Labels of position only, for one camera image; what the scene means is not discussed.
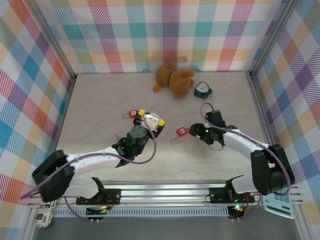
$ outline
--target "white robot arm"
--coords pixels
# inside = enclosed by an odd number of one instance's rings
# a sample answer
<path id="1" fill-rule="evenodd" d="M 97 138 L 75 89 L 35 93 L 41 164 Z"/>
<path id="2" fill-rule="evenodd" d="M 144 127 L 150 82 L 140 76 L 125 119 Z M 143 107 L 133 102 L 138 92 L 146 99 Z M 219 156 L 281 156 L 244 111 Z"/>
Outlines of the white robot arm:
<path id="1" fill-rule="evenodd" d="M 237 198 L 243 193 L 258 192 L 268 195 L 295 183 L 283 147 L 257 142 L 235 126 L 226 126 L 219 110 L 207 112 L 203 118 L 206 124 L 193 124 L 189 128 L 189 134 L 199 137 L 208 145 L 218 141 L 222 146 L 231 147 L 251 161 L 251 174 L 226 181 L 225 194 L 229 199 Z"/>
<path id="2" fill-rule="evenodd" d="M 60 197 L 79 197 L 100 203 L 105 199 L 105 189 L 96 177 L 81 179 L 80 175 L 105 168 L 119 168 L 128 163 L 145 164 L 156 153 L 156 138 L 165 127 L 165 122 L 155 113 L 139 110 L 133 120 L 134 126 L 126 137 L 103 150 L 85 154 L 64 154 L 54 151 L 34 172 L 32 177 L 36 188 L 22 198 L 32 196 L 36 190 L 44 202 Z M 148 160 L 136 162 L 149 139 L 154 140 L 154 152 Z"/>

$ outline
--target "beige floor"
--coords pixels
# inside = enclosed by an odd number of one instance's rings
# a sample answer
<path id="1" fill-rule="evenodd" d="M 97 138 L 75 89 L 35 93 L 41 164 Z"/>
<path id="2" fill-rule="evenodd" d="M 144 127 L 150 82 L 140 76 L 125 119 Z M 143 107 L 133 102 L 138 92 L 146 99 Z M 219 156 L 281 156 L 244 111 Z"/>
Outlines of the beige floor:
<path id="1" fill-rule="evenodd" d="M 221 111 L 227 125 L 235 125 L 245 134 L 264 140 L 244 73 L 196 73 L 194 81 L 209 84 L 213 97 L 207 102 Z M 203 123 L 200 106 L 204 100 L 194 97 L 193 92 L 184 99 L 173 99 L 169 88 L 153 93 L 154 84 L 152 73 L 78 76 L 57 148 L 66 154 L 97 151 L 116 143 L 115 134 L 124 137 L 133 126 L 131 119 L 122 118 L 129 110 L 156 112 L 165 121 L 157 140 L 158 151 L 150 163 L 101 169 L 82 177 L 118 181 L 225 180 L 251 170 L 250 161 L 233 149 L 212 151 L 191 135 L 171 145 L 176 129 Z M 218 149 L 220 145 L 214 144 L 213 148 Z M 150 140 L 136 161 L 146 160 L 152 151 Z"/>

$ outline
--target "stuffed animal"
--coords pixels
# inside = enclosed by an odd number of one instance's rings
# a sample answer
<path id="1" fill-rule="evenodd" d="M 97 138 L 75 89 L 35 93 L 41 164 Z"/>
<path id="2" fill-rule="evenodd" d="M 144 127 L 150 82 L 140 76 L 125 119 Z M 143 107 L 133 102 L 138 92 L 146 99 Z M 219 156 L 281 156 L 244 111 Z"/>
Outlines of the stuffed animal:
<path id="1" fill-rule="evenodd" d="M 194 70 L 174 70 L 177 66 L 175 62 L 169 62 L 165 66 L 161 66 L 155 72 L 156 84 L 153 87 L 153 92 L 157 93 L 162 87 L 169 86 L 174 92 L 174 98 L 183 98 L 186 96 L 194 80 L 192 77 L 195 75 Z"/>

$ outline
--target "metal frame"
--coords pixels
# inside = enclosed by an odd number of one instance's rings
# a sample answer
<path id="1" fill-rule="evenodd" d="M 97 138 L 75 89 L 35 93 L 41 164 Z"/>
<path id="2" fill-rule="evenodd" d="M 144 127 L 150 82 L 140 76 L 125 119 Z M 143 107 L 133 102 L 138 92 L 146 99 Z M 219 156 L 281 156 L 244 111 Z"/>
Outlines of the metal frame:
<path id="1" fill-rule="evenodd" d="M 250 91 L 252 93 L 253 102 L 255 104 L 256 111 L 259 115 L 260 125 L 265 137 L 265 142 L 273 144 L 274 139 L 272 137 L 272 132 L 267 121 L 267 117 L 263 111 L 262 100 L 258 94 L 257 86 L 253 81 L 254 76 L 261 69 L 267 55 L 271 51 L 273 45 L 275 44 L 278 36 L 280 35 L 286 21 L 294 10 L 296 4 L 299 0 L 289 0 L 288 4 L 281 13 L 279 20 L 276 23 L 276 27 L 269 37 L 269 41 L 264 47 L 260 57 L 258 58 L 255 67 L 252 70 L 251 76 L 247 73 L 247 79 Z M 50 27 L 48 26 L 42 12 L 39 10 L 37 4 L 33 0 L 26 0 L 25 4 L 29 8 L 31 14 L 34 16 L 36 22 L 39 24 L 44 36 L 48 40 L 52 49 L 58 56 L 67 73 L 73 79 L 73 86 L 70 92 L 72 94 L 74 83 L 76 81 L 77 75 L 74 73 L 70 63 L 68 62 L 65 54 L 60 48 L 55 36 L 53 35 Z M 225 207 L 230 206 L 230 204 L 211 204 L 205 202 L 205 196 L 209 193 L 208 188 L 212 187 L 224 187 L 225 181 L 223 180 L 213 180 L 213 181 L 134 181 L 134 182 L 120 182 L 120 181 L 108 181 L 102 182 L 105 188 L 120 188 L 121 192 L 121 202 L 119 206 L 114 206 L 114 210 L 125 209 L 125 208 L 176 208 L 176 207 L 189 207 L 198 208 L 203 207 L 209 209 L 212 207 Z M 254 198 L 256 202 L 258 201 L 259 195 L 255 194 Z M 295 222 L 299 231 L 301 239 L 311 240 L 314 239 L 313 231 L 309 228 L 310 224 L 306 217 L 306 212 L 303 206 L 303 200 L 299 193 L 297 186 L 293 186 L 291 190 L 291 201 L 293 204 L 294 211 L 296 213 Z M 25 226 L 22 228 L 20 239 L 32 239 L 35 231 L 35 214 L 37 208 L 41 202 L 40 196 L 36 195 L 30 199 L 28 211 L 25 216 Z M 76 206 L 76 198 L 68 198 L 69 204 L 76 210 L 83 208 L 84 206 Z M 66 209 L 66 204 L 64 199 L 58 199 L 57 209 Z"/>
<path id="2" fill-rule="evenodd" d="M 282 30 L 285 27 L 286 22 L 288 21 L 288 18 L 291 16 L 291 13 L 294 11 L 297 3 L 299 0 L 288 0 L 288 3 L 282 10 L 280 14 L 279 20 L 275 24 L 275 28 L 273 32 L 271 33 L 268 41 L 266 42 L 266 45 L 264 46 L 259 58 L 256 61 L 256 64 L 251 72 L 251 75 L 255 77 L 259 70 L 261 69 L 262 65 L 267 59 L 268 54 L 270 53 L 272 47 L 276 43 L 278 37 L 280 36 Z"/>
<path id="3" fill-rule="evenodd" d="M 53 32 L 51 31 L 45 17 L 43 16 L 42 12 L 39 9 L 38 5 L 33 0 L 24 0 L 24 3 L 28 7 L 28 9 L 29 9 L 30 13 L 32 14 L 32 16 L 34 17 L 36 23 L 39 25 L 43 35 L 45 36 L 45 38 L 48 41 L 49 45 L 51 46 L 52 50 L 54 51 L 57 58 L 61 62 L 65 71 L 68 73 L 68 75 L 71 77 L 71 79 L 75 82 L 77 79 L 77 74 L 72 69 L 66 55 L 64 54 L 59 43 L 57 42 L 56 37 L 54 36 Z"/>

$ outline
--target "plaid wall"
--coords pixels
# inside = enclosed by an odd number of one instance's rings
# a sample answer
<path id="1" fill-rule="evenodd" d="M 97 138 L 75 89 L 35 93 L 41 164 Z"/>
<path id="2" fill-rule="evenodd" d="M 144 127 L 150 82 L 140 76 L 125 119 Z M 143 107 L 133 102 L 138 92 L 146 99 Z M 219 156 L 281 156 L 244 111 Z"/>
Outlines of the plaid wall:
<path id="1" fill-rule="evenodd" d="M 279 7 L 277 8 L 275 15 L 273 16 L 272 21 L 271 21 L 267 31 L 265 32 L 263 38 L 262 38 L 262 41 L 259 45 L 259 48 L 257 49 L 257 51 L 253 57 L 253 61 L 251 62 L 251 65 L 249 67 L 249 72 L 254 69 L 254 67 L 257 63 L 257 60 L 259 59 L 259 57 L 262 53 L 262 50 L 266 46 L 266 44 L 270 38 L 270 35 L 272 34 L 273 30 L 275 29 L 276 23 L 279 20 L 279 18 L 281 17 L 281 13 L 284 10 L 285 6 L 287 5 L 288 1 L 289 0 L 281 0 L 281 3 L 279 5 Z"/>
<path id="2" fill-rule="evenodd" d="M 72 82 L 22 0 L 0 0 L 0 240 L 16 240 Z"/>
<path id="3" fill-rule="evenodd" d="M 199 72 L 243 71 L 280 2 L 37 0 L 77 73 L 148 73 L 168 61 Z"/>
<path id="4" fill-rule="evenodd" d="M 320 236 L 320 0 L 300 0 L 258 74 L 276 141 L 286 151 Z"/>

